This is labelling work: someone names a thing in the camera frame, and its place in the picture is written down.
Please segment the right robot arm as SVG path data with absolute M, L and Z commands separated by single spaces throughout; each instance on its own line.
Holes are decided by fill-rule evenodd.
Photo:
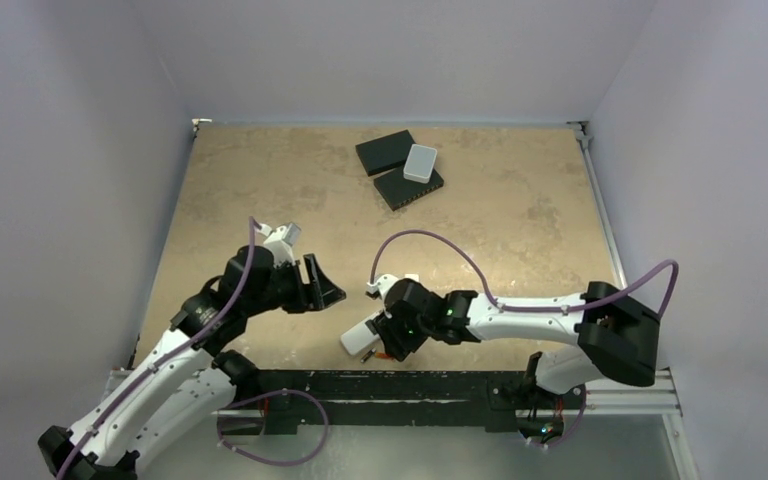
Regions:
M 500 339 L 562 344 L 534 356 L 521 381 L 524 399 L 536 407 L 601 378 L 634 387 L 655 382 L 661 316 L 606 282 L 593 281 L 567 296 L 493 298 L 474 290 L 439 295 L 414 279 L 382 275 L 366 294 L 382 307 L 364 325 L 397 361 L 428 339 L 448 345 Z

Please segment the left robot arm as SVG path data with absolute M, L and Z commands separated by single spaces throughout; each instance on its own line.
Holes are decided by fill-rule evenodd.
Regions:
M 312 254 L 296 260 L 283 247 L 240 248 L 222 274 L 184 301 L 112 393 L 70 426 L 51 426 L 39 437 L 49 472 L 56 479 L 136 479 L 209 414 L 249 406 L 265 414 L 280 398 L 301 396 L 227 346 L 259 314 L 319 312 L 346 297 Z

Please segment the white remote control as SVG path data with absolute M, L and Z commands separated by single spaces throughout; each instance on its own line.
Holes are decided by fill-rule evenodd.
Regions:
M 340 336 L 340 344 L 349 356 L 365 353 L 380 340 L 374 320 L 374 316 L 362 320 Z

